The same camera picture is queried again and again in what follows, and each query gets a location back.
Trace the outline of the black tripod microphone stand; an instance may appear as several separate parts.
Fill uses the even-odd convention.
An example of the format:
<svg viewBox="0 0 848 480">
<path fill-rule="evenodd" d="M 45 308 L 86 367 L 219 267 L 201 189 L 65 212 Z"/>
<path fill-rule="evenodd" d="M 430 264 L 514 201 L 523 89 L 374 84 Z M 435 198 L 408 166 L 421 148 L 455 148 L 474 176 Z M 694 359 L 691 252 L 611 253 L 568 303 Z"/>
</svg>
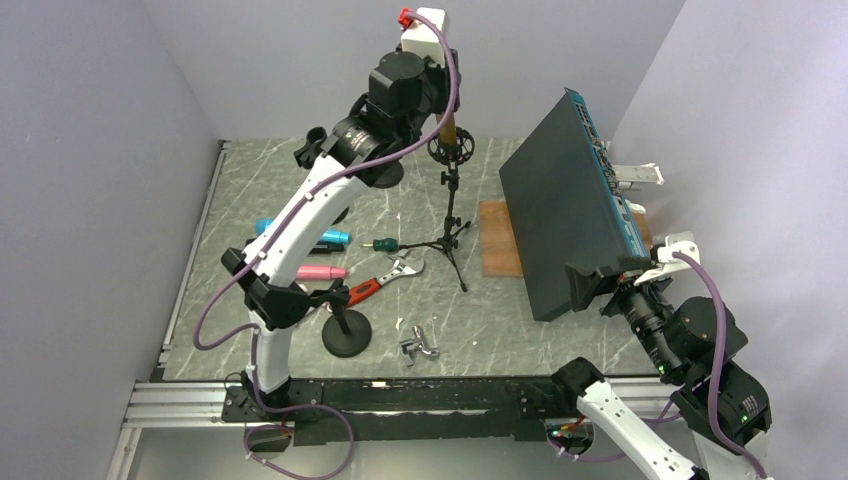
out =
<svg viewBox="0 0 848 480">
<path fill-rule="evenodd" d="M 414 249 L 429 247 L 440 252 L 453 267 L 459 281 L 460 289 L 465 293 L 468 291 L 468 287 L 458 267 L 454 251 L 458 248 L 460 233 L 469 228 L 472 222 L 463 222 L 454 213 L 454 207 L 456 193 L 459 190 L 460 184 L 459 167 L 472 158 L 475 151 L 475 140 L 471 133 L 461 127 L 455 128 L 455 134 L 456 137 L 453 143 L 449 143 L 447 140 L 439 137 L 438 139 L 431 140 L 427 145 L 429 156 L 445 168 L 441 172 L 440 177 L 441 184 L 448 189 L 447 211 L 443 220 L 443 233 L 434 240 L 401 244 L 400 248 Z"/>
</svg>

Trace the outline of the gold microphone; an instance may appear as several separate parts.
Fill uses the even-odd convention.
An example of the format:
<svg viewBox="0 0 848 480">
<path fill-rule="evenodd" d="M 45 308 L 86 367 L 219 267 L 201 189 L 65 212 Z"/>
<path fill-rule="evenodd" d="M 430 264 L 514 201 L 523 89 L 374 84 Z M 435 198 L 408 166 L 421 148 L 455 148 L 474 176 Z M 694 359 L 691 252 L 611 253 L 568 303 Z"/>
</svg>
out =
<svg viewBox="0 0 848 480">
<path fill-rule="evenodd" d="M 445 113 L 438 116 L 441 129 L 438 135 L 437 149 L 440 157 L 445 161 L 452 161 L 458 149 L 458 136 L 456 133 L 456 124 L 453 113 Z"/>
</svg>

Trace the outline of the black front microphone stand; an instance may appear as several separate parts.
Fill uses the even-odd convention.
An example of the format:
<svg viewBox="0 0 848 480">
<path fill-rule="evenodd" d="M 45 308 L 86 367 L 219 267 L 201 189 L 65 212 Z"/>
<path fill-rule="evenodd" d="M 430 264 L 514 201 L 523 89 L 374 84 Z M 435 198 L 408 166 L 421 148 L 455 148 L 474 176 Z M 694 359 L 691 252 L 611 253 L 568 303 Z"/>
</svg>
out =
<svg viewBox="0 0 848 480">
<path fill-rule="evenodd" d="M 347 306 L 350 289 L 343 279 L 335 279 L 326 289 L 309 293 L 309 306 L 330 308 L 331 316 L 324 323 L 321 338 L 326 350 L 339 358 L 352 358 L 362 353 L 372 339 L 372 325 L 362 313 Z"/>
</svg>

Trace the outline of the blue toy microphone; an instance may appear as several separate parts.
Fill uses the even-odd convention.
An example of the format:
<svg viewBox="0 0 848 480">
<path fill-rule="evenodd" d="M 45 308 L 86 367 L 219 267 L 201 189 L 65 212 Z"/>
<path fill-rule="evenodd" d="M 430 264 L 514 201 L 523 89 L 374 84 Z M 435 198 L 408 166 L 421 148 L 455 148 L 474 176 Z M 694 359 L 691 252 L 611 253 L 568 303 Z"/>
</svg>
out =
<svg viewBox="0 0 848 480">
<path fill-rule="evenodd" d="M 272 223 L 273 220 L 271 218 L 261 218 L 257 220 L 254 224 L 255 234 L 262 234 L 266 229 L 271 226 Z M 348 245 L 351 243 L 352 240 L 353 236 L 350 233 L 338 230 L 327 230 L 320 238 L 320 242 L 339 245 Z"/>
</svg>

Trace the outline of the pink toy microphone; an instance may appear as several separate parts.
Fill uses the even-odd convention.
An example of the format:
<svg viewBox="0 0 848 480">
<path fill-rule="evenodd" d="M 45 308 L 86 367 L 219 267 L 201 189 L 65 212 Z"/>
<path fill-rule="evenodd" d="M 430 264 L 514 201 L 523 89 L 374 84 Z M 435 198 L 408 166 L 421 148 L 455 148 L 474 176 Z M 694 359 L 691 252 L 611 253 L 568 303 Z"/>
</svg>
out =
<svg viewBox="0 0 848 480">
<path fill-rule="evenodd" d="M 345 268 L 328 265 L 302 265 L 298 268 L 298 280 L 335 280 L 344 279 L 348 275 Z"/>
</svg>

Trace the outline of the black stand for pink microphone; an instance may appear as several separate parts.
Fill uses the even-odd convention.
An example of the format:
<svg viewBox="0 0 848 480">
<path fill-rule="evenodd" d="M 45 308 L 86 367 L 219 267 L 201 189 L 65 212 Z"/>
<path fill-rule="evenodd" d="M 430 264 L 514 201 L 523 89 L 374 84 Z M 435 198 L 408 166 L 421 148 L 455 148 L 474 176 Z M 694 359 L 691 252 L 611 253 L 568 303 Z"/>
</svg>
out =
<svg viewBox="0 0 848 480">
<path fill-rule="evenodd" d="M 337 130 L 328 132 L 324 127 L 314 127 L 306 134 L 304 144 L 297 149 L 294 159 L 300 168 L 310 171 L 308 176 L 313 185 L 309 187 L 311 193 L 316 192 L 316 186 L 320 185 L 331 174 L 329 167 L 321 164 L 317 174 L 312 172 L 316 163 L 321 158 L 334 159 L 342 168 L 348 168 L 353 163 L 352 154 L 342 140 Z"/>
</svg>

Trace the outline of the black toy microphone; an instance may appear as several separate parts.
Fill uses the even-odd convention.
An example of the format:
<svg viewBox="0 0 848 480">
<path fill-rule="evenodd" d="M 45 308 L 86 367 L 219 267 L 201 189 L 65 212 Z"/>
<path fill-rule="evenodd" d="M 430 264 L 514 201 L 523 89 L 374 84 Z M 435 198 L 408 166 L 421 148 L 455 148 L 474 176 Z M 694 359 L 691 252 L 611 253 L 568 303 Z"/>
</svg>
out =
<svg viewBox="0 0 848 480">
<path fill-rule="evenodd" d="M 318 242 L 315 246 L 313 246 L 309 254 L 310 255 L 329 255 L 333 253 L 342 253 L 346 250 L 346 247 L 343 244 L 336 243 L 327 243 L 327 242 Z"/>
</svg>

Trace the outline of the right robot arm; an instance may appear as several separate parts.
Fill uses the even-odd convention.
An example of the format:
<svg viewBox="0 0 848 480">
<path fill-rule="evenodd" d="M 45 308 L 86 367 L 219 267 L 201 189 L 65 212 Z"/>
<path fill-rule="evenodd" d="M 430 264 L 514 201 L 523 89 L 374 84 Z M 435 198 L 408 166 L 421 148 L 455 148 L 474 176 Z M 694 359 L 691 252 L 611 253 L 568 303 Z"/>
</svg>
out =
<svg viewBox="0 0 848 480">
<path fill-rule="evenodd" d="M 616 393 L 594 364 L 578 357 L 551 376 L 557 411 L 606 433 L 622 456 L 649 479 L 767 479 L 763 461 L 749 449 L 771 427 L 763 385 L 733 359 L 746 334 L 699 260 L 683 252 L 625 270 L 615 279 L 605 316 L 621 315 L 648 354 L 669 397 L 699 442 L 701 461 L 677 452 Z"/>
</svg>

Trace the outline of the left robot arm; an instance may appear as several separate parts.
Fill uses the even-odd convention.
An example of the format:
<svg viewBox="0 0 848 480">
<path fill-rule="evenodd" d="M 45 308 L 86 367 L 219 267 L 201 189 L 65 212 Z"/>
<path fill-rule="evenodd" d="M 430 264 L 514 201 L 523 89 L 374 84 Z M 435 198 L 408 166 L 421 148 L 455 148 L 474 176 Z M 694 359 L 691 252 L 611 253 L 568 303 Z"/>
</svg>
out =
<svg viewBox="0 0 848 480">
<path fill-rule="evenodd" d="M 425 146 L 422 127 L 432 115 L 459 106 L 458 53 L 433 56 L 396 49 L 370 72 L 368 89 L 331 131 L 310 130 L 295 152 L 307 178 L 262 234 L 221 258 L 231 283 L 244 293 L 254 339 L 242 373 L 248 407 L 264 420 L 288 405 L 291 338 L 307 312 L 331 291 L 308 294 L 295 283 L 297 269 L 321 235 L 400 159 Z"/>
</svg>

